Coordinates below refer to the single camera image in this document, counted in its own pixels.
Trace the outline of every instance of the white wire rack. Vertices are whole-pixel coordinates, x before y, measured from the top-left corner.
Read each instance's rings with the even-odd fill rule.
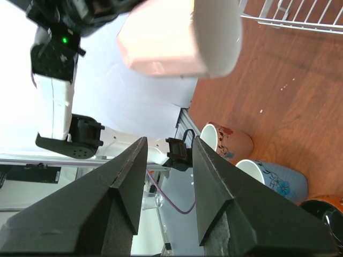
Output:
[[[250,4],[254,4],[254,8],[249,8],[249,0],[240,0],[241,16],[259,24],[343,34],[341,0],[265,0],[264,3],[252,0]]]

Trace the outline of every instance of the green light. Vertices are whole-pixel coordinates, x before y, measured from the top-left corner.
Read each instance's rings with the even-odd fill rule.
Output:
[[[63,38],[62,38],[62,42],[63,42],[64,44],[67,44],[67,43],[68,43],[68,38],[67,38],[67,37],[63,37]]]

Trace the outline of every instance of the clear plastic object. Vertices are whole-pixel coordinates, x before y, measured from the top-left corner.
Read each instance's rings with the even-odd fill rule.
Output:
[[[165,202],[163,196],[159,193],[143,192],[141,209],[149,210],[161,207]]]
[[[238,1],[147,0],[117,36],[127,67],[152,77],[224,77],[242,44]]]

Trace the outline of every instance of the wooden table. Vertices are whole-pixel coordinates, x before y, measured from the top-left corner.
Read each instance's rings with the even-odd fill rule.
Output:
[[[343,196],[343,36],[243,23],[235,70],[199,81],[191,118],[247,132],[250,158],[302,172],[309,197]]]

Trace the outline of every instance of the cable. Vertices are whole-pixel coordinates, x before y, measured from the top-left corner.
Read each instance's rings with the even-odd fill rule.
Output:
[[[154,177],[150,174],[150,172],[149,172],[148,169],[146,169],[146,173],[148,174],[148,176],[149,176],[149,178],[150,178],[152,184],[154,184],[154,186],[157,188],[157,190],[160,192],[160,194],[170,203],[171,206],[174,207],[175,210],[177,210],[177,211],[178,211],[179,213],[181,213],[181,214],[188,214],[188,213],[190,213],[190,212],[193,210],[193,208],[194,208],[194,206],[195,206],[195,201],[194,201],[194,203],[192,204],[192,206],[191,206],[191,208],[190,208],[189,210],[187,210],[187,211],[182,211],[182,210],[180,210],[180,209],[171,201],[171,199],[170,199],[169,197],[166,196],[166,194],[163,192],[163,190],[162,190],[162,189],[160,188],[160,186],[157,184],[157,182],[155,181]]]

